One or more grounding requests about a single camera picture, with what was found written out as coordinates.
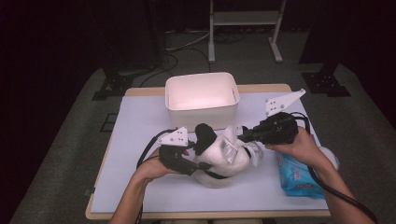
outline gray carpet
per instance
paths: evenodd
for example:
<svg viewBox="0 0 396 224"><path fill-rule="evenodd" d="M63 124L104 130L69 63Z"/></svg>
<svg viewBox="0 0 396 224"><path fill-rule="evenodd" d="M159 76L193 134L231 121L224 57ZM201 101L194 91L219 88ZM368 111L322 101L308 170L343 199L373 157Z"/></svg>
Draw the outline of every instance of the gray carpet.
<svg viewBox="0 0 396 224"><path fill-rule="evenodd" d="M395 130L357 77L343 65L334 75L351 97L329 98L309 92L301 73L318 71L320 64L298 64L307 33L280 33L277 43L283 63L275 63L267 42L269 35L244 35L242 41L216 45L216 62L210 65L210 71L229 72L237 84L287 83L294 91L306 89L304 107L321 144L338 157L342 177L380 223L396 223ZM196 37L173 34L167 44L176 47ZM189 48L207 53L207 44ZM196 50L185 49L172 55L177 57L177 66L148 80L144 87L164 86L171 76L209 71L205 57ZM133 87L172 67L175 61L165 57L163 67L137 77ZM84 214L89 200L85 190L93 187L111 135L101 132L102 125L108 114L118 113L120 108L120 97L92 101L104 80L102 69L98 69L81 90L11 223L106 223L88 220ZM276 218L276 223L331 221L328 217L287 217Z"/></svg>

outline black strap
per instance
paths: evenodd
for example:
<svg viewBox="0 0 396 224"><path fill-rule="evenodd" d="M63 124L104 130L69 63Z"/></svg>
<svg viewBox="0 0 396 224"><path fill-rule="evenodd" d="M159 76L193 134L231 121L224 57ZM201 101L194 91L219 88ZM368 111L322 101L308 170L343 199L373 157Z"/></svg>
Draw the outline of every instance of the black strap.
<svg viewBox="0 0 396 224"><path fill-rule="evenodd" d="M230 176L224 176L224 175L218 175L216 173L213 173L211 171L204 171L205 174L212 176L215 179L226 179L226 178L230 178Z"/></svg>
<svg viewBox="0 0 396 224"><path fill-rule="evenodd" d="M157 135L155 135L154 137L151 138L151 141L149 141L148 145L146 146L145 150L143 150L142 155L139 158L139 161L137 162L136 165L136 169L137 167L139 167L142 163L143 160L146 158L147 154L149 153L149 150L152 148L152 146L154 145L154 143L157 141L157 139L163 135L164 133L172 133L174 132L176 129L168 129L168 130L164 130L160 133L158 133Z"/></svg>

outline white plastic part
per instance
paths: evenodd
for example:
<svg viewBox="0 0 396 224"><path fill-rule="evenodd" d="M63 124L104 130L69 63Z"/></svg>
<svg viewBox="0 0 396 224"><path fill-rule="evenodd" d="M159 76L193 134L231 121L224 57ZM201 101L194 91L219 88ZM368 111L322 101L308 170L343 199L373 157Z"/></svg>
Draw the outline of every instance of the white plastic part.
<svg viewBox="0 0 396 224"><path fill-rule="evenodd" d="M244 144L244 148L250 152L250 161L254 167L258 167L260 164L262 164L264 152L256 142L248 142Z"/></svg>
<svg viewBox="0 0 396 224"><path fill-rule="evenodd" d="M169 133L165 137L158 140L160 145L186 147L189 144L189 136L185 127Z"/></svg>
<svg viewBox="0 0 396 224"><path fill-rule="evenodd" d="M340 161L338 158L326 147L319 147L319 149L326 155L326 157L332 162L332 165L336 170L340 168Z"/></svg>
<svg viewBox="0 0 396 224"><path fill-rule="evenodd" d="M305 94L305 90L294 91L290 94L279 96L273 99L269 99L265 103L266 116L270 117L285 110L289 105L300 99Z"/></svg>

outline white bracket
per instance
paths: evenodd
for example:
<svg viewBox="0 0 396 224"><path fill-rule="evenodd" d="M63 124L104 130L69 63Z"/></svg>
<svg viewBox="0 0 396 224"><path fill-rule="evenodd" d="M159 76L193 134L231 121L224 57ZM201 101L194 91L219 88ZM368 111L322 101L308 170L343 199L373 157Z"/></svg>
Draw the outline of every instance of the white bracket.
<svg viewBox="0 0 396 224"><path fill-rule="evenodd" d="M305 90L294 91L290 94L279 96L273 99L267 99L265 101L265 114L267 117L277 114L294 103L294 101L300 99L305 94Z"/></svg>
<svg viewBox="0 0 396 224"><path fill-rule="evenodd" d="M189 134L185 127L169 133L165 137L158 140L160 145L186 147L189 145Z"/></svg>

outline black cable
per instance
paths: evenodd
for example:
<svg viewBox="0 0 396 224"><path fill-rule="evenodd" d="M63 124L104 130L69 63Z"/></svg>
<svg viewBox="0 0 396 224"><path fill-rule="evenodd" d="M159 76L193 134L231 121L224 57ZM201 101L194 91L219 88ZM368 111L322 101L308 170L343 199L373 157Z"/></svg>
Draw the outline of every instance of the black cable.
<svg viewBox="0 0 396 224"><path fill-rule="evenodd" d="M170 57L174 58L175 61L176 61L175 64L172 65L170 68L167 68L167 69L165 69L165 70L163 70L163 71L161 71L161 72L159 72L159 73L156 73L156 74L153 74L153 75L147 77L145 80L143 80L142 83L140 83L139 88L143 87L143 84L145 84L145 83L146 83L147 81L149 81L151 78L156 77L156 76L158 76L158 75L160 75L160 74L162 74L162 73L168 72L168 71L172 70L173 68L175 68L175 67L177 66L177 63L178 63L177 57L175 57L175 56L173 56L173 55L171 55L171 54L168 54L168 55L166 55L166 56L170 56Z"/></svg>
<svg viewBox="0 0 396 224"><path fill-rule="evenodd" d="M178 47L175 47L175 48L167 48L167 49L165 49L165 50L169 52L169 51L174 51L174 50L178 50L178 49L183 49L183 48L186 48L186 47L191 46L191 45L196 45L196 44L201 43L201 42L202 42L203 40L205 40L208 36L209 36L209 32L206 32L205 35L203 35L203 36L201 36L201 37L199 37L199 38L197 38L197 39L195 39L195 40L192 40L191 42L189 42L189 43L187 43L187 44L184 44L184 45L182 45L182 46L178 46Z"/></svg>
<svg viewBox="0 0 396 224"><path fill-rule="evenodd" d="M298 114L301 115L301 117L297 118L295 117L295 119L302 119L305 122L305 129L308 133L310 132L309 129L309 121L308 121L308 117L306 115L304 115L303 113L300 112L293 112L291 113L293 114ZM312 179L314 179L314 181L321 186L323 189L325 189L326 191L328 191L330 194L344 200L347 203L352 204L353 206L357 207L358 209L360 209L367 217L369 217L374 223L378 223L376 216L374 215L374 213L372 211L370 211L370 209L368 209L366 206L364 206L362 203L359 203L358 201L352 199L351 197L346 196L345 194L341 193L340 191L331 188L330 186L326 185L323 181L321 181L317 174L315 173L314 169L310 166L308 167L308 172L311 175Z"/></svg>
<svg viewBox="0 0 396 224"><path fill-rule="evenodd" d="M152 146L154 146L154 143L157 141L157 139L158 139L161 135L163 135L164 133L172 133L172 132L174 132L175 130L176 130L176 129L167 129L167 130L164 130L164 131L162 131L162 132L160 132L160 133L157 133L157 135L155 135L154 137L152 137L151 140L149 141L148 145L147 145L147 146L145 147L145 149L143 150L142 155L140 156L139 160L137 161L136 169L139 168L139 166L140 166L143 162L158 157L158 156L154 156L154 157L151 157L151 158L148 158L148 159L145 160L147 154L149 153L149 150L152 148ZM136 218L136 222L135 222L135 223L138 223L138 224L142 223L142 214L143 214L143 204L142 204L142 207L140 208L139 214L137 215L137 218Z"/></svg>
<svg viewBox="0 0 396 224"><path fill-rule="evenodd" d="M316 175L314 169L310 166L308 166L308 171L309 174L311 174L312 178L317 182L319 186L321 186L323 189L327 190L330 194L344 200L347 203L352 204L353 206L359 208L367 217L369 217L374 223L378 223L376 216L370 209L368 209L366 206L364 206L362 203L359 203L358 201L346 196L345 194L341 193L340 191L331 188L330 186L326 185L323 181L321 181L318 176Z"/></svg>
<svg viewBox="0 0 396 224"><path fill-rule="evenodd" d="M244 35L241 35L241 37L238 38L236 35L230 35L229 33L230 32L227 31L227 34L215 35L215 43L220 45L231 45L245 39Z"/></svg>
<svg viewBox="0 0 396 224"><path fill-rule="evenodd" d="M207 63L207 67L208 67L208 71L209 71L209 73L210 73L211 68L210 68L209 59L207 58L207 56L206 56L202 51L200 51L200 50L198 50L198 49L178 49L178 50L175 50L175 51L173 51L173 52L178 52L178 51L182 51L182 50L195 50L195 51L201 53L201 54L204 56L204 58L205 58L205 61L206 61L206 63Z"/></svg>

